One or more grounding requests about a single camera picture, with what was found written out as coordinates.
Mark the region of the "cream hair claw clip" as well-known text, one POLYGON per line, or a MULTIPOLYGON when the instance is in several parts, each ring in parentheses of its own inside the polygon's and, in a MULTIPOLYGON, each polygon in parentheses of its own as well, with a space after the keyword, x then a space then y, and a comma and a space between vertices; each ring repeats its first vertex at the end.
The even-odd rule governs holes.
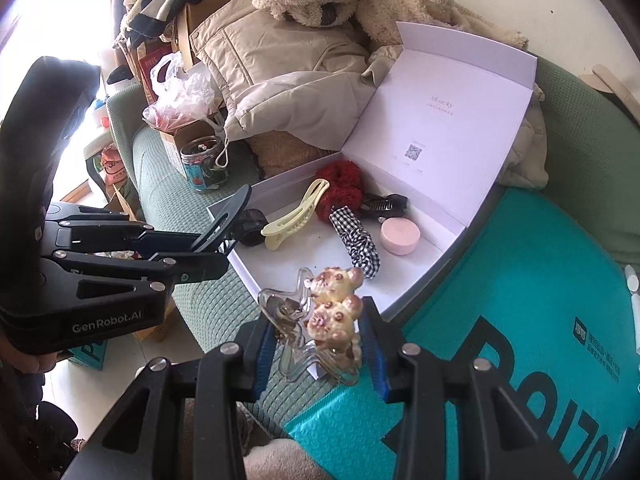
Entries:
POLYGON ((313 180, 295 209, 264 226, 260 234, 265 237, 266 248, 274 252, 287 238, 303 229, 330 186, 330 182, 326 179, 313 180))

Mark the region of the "clear bear hair clip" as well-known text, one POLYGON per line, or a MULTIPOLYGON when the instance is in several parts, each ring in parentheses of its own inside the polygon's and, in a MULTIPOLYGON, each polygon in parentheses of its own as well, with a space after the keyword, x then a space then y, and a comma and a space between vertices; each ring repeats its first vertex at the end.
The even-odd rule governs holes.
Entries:
POLYGON ((292 292, 259 292, 258 306, 283 344, 279 372, 285 379, 295 382, 316 373, 345 386, 358 382, 363 301, 356 291, 363 282, 358 268, 329 266, 317 275, 301 268, 292 292))

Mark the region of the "pink round compact case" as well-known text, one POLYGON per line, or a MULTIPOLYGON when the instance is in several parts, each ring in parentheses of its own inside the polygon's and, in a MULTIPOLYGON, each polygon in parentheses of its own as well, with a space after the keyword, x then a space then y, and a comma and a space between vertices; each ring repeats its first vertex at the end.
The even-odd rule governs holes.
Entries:
POLYGON ((421 239, 419 227, 407 218, 389 218, 381 224, 381 242, 393 255, 406 256, 416 250, 421 239))

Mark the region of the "black white checkered scrunchie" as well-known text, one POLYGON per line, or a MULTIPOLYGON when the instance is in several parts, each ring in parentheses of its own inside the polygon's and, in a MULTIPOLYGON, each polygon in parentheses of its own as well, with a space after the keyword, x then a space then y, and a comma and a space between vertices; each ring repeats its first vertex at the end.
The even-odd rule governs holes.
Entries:
POLYGON ((347 206, 333 208, 329 220, 345 246, 352 266, 360 269, 368 280, 375 278, 381 267, 381 259, 371 234, 362 222, 347 206))

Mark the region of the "red fluffy scrunchie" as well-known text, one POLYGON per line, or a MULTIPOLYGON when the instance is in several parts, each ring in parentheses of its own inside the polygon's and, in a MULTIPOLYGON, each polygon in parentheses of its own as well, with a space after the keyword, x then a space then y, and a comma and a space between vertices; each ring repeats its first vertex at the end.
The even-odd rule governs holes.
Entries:
POLYGON ((334 209, 348 207, 358 214, 363 199, 363 180, 360 168, 349 160, 339 160, 324 166, 314 175, 330 184, 316 207, 318 218, 328 223, 334 209))

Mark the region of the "black pearl bow hair clip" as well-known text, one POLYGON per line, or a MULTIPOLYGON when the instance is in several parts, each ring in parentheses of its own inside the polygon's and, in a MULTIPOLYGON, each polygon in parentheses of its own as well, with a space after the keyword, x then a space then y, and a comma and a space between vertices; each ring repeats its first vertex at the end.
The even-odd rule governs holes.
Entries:
POLYGON ((386 196, 364 194, 359 213, 362 218, 373 220, 402 218, 406 214, 408 203, 408 198, 400 194, 386 196))

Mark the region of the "black hair claw clip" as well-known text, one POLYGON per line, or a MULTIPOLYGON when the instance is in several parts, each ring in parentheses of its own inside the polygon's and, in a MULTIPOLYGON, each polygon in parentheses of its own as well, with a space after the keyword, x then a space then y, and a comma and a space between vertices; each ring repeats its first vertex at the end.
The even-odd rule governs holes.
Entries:
POLYGON ((228 256, 236 244, 233 228, 250 201, 250 194, 252 188, 244 184, 230 196, 209 229, 194 240, 190 252, 220 252, 228 256))

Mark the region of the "glass jar with label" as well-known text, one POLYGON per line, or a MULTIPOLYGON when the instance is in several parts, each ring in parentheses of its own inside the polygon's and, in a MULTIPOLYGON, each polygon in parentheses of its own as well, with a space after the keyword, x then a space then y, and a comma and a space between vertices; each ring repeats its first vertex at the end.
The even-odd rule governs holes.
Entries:
POLYGON ((218 190, 229 179, 228 155, 219 136, 203 136, 180 150, 186 180, 198 192, 218 190))

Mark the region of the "teal bubble mailer bag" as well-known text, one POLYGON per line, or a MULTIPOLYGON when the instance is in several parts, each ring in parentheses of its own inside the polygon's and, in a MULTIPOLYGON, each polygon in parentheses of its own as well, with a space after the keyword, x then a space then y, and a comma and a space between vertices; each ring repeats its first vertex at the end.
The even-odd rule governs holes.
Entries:
POLYGON ((472 246, 403 322, 444 360, 488 359, 579 479, 599 479, 639 420, 623 271, 544 197, 505 192, 472 246))

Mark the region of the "small brown cardboard box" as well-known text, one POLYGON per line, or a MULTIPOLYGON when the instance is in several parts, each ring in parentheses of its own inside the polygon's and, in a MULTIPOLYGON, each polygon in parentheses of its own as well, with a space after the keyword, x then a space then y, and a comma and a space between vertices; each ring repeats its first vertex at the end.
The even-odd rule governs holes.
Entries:
POLYGON ((175 132, 163 132, 159 131, 160 140, 164 144, 164 148, 171 163, 171 166, 178 171, 184 178, 186 178, 186 172, 183 168, 181 150, 194 140, 200 140, 206 138, 206 136, 216 136, 218 140, 221 139, 219 133, 210 126, 207 122, 190 122, 179 128, 175 132))

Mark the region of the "white plastic bag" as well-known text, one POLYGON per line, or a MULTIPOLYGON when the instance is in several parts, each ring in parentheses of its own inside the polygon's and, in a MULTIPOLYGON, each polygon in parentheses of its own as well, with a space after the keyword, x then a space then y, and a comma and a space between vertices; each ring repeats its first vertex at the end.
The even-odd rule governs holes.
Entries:
POLYGON ((221 91, 203 63, 185 70, 182 54, 168 53, 152 68, 150 78, 157 99, 145 107, 142 118, 152 128, 174 133, 198 120, 211 126, 224 122, 221 91))

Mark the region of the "white open gift box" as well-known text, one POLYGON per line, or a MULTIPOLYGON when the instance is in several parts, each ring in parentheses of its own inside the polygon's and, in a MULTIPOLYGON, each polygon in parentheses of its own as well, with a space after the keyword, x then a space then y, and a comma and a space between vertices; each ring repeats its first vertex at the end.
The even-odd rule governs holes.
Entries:
MULTIPOLYGON (((421 233, 409 255, 381 252, 378 274, 360 287, 386 320, 416 301, 462 241, 509 155, 537 70, 532 54, 467 32, 407 22, 399 31, 404 48, 340 151, 367 191, 405 196, 421 233)), ((261 306, 298 303, 282 322, 278 367, 286 379, 357 381, 357 371, 341 370, 304 326, 308 278, 350 263, 332 226, 311 217, 278 249, 236 245, 229 260, 261 306)))

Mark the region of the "beige puffer jacket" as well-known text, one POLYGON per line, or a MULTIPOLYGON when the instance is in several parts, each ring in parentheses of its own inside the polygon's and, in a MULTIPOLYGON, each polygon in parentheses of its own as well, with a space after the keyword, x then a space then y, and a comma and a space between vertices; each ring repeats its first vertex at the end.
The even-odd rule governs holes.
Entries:
MULTIPOLYGON (((233 140, 285 133, 340 152, 404 44, 368 51, 352 25, 315 29, 279 21, 252 0, 230 0, 191 34, 196 57, 221 91, 233 140)), ((543 188, 547 133, 536 86, 495 182, 543 188)))

